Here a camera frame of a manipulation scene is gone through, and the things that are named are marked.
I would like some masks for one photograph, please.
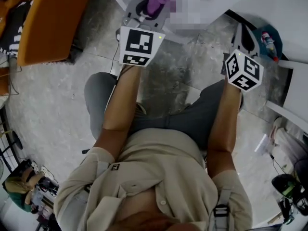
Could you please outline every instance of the cable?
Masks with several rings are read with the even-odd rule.
[[[273,160],[273,167],[274,167],[274,169],[276,170],[277,175],[279,175],[278,170],[276,169],[276,167],[275,167],[275,165],[274,165],[274,160]]]
[[[60,186],[59,185],[59,182],[55,179],[55,178],[53,178],[53,180],[57,183],[57,185],[58,185],[58,187]]]
[[[274,165],[274,162],[279,166],[279,168],[282,170],[282,172],[286,174],[286,172],[283,170],[283,168],[282,168],[282,167],[279,165],[279,163],[277,163],[277,161],[275,160],[275,157],[274,157],[272,154],[269,154],[269,155],[270,155],[271,159],[273,160],[273,166],[274,166],[274,168],[275,168],[277,174],[279,174],[279,173],[278,173],[278,171],[277,171],[277,169],[276,169],[276,167],[275,167],[275,165]]]
[[[14,94],[14,95],[19,95],[19,92],[18,92],[18,91],[16,91],[16,89],[15,89],[15,87],[14,87],[14,85],[13,85],[11,75],[10,75],[10,83],[11,83],[12,88],[13,88],[13,89],[14,89],[14,91],[16,92],[16,94]]]
[[[273,161],[275,161],[275,163],[279,166],[279,168],[282,170],[282,172],[286,174],[286,172],[282,169],[282,167],[280,167],[279,163],[277,163],[277,161],[275,159],[273,159]]]
[[[5,60],[3,63],[0,63],[0,66],[2,65],[2,64],[4,64],[4,63],[6,63],[8,60]]]
[[[6,156],[5,158],[11,157],[11,156],[14,156],[14,155]],[[22,160],[25,160],[25,158],[20,158],[20,157],[18,157],[18,156],[17,156],[17,158],[22,159]]]
[[[115,54],[114,54],[114,56],[113,56],[113,58],[112,58],[111,69],[110,69],[110,72],[109,72],[109,73],[111,73],[112,67],[113,67],[113,65],[114,65],[114,58],[115,58],[115,56],[116,56],[117,49],[119,49],[119,45],[120,45],[120,42],[117,43],[117,47],[116,47],[116,50],[115,50]]]

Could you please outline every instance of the black cable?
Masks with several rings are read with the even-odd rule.
[[[15,87],[14,87],[14,85],[13,85],[11,75],[10,75],[10,77],[9,77],[9,78],[10,78],[11,86],[12,86],[12,88],[14,89],[14,91],[16,92],[16,94],[15,94],[15,95],[19,95],[19,92],[18,92],[18,91],[16,91],[16,89],[15,89]]]
[[[112,58],[111,69],[110,69],[110,72],[109,72],[109,73],[111,73],[112,67],[113,67],[113,65],[114,65],[114,58],[115,58],[115,56],[116,56],[117,49],[119,49],[119,45],[120,45],[120,43],[118,42],[118,43],[117,43],[117,48],[116,48],[116,50],[115,50],[115,54],[114,54],[114,56],[113,56],[113,58]]]
[[[11,157],[11,156],[14,156],[14,155],[10,155],[10,156],[7,156],[7,157],[5,157],[5,158]],[[17,156],[17,158],[22,159],[22,160],[25,160],[25,158],[20,158],[20,157],[18,157],[18,156]]]
[[[274,165],[274,162],[279,166],[279,168],[282,170],[282,172],[286,174],[286,172],[282,169],[282,167],[279,165],[279,163],[277,163],[277,161],[275,160],[275,157],[272,154],[269,154],[269,155],[270,155],[271,159],[273,160],[273,166],[274,166],[276,172],[278,173],[278,171],[277,171],[277,169],[276,169],[276,167]]]
[[[8,62],[8,60],[5,60],[3,63],[0,63],[0,65],[4,64],[4,63],[6,63],[6,62]]]
[[[275,167],[275,165],[274,165],[274,160],[273,160],[273,167],[274,167],[274,169],[276,170],[277,175],[279,175],[278,170],[276,169],[276,167]]]
[[[273,159],[273,161],[275,161],[275,162],[276,162],[276,164],[279,166],[279,168],[283,171],[283,173],[285,173],[285,174],[286,174],[286,172],[282,169],[282,167],[279,165],[279,163],[277,163],[277,161],[276,161],[275,159]]]

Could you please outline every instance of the strap buckle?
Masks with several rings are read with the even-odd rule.
[[[229,215],[230,209],[227,205],[217,205],[214,209],[215,217],[227,217]]]
[[[85,190],[87,193],[90,193],[91,186],[92,186],[92,184],[85,185],[85,187],[83,188],[83,190]]]

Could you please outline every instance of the white wall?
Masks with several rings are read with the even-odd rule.
[[[308,63],[308,0],[241,0],[231,9],[257,27],[272,24],[281,35],[283,53]]]
[[[38,215],[23,211],[8,199],[0,212],[0,219],[8,231],[35,231]]]
[[[295,220],[289,225],[284,225],[281,231],[302,231],[308,222],[308,217],[297,214]]]

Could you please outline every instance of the beige shirt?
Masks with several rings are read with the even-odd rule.
[[[92,184],[89,194],[83,190],[87,184]],[[61,185],[54,211],[63,231],[103,231],[127,196],[154,188],[161,212],[203,231],[225,186],[233,187],[229,206],[235,229],[250,229],[251,205],[237,173],[229,170],[211,179],[188,135],[149,128],[128,139],[117,162],[106,150],[91,149]]]

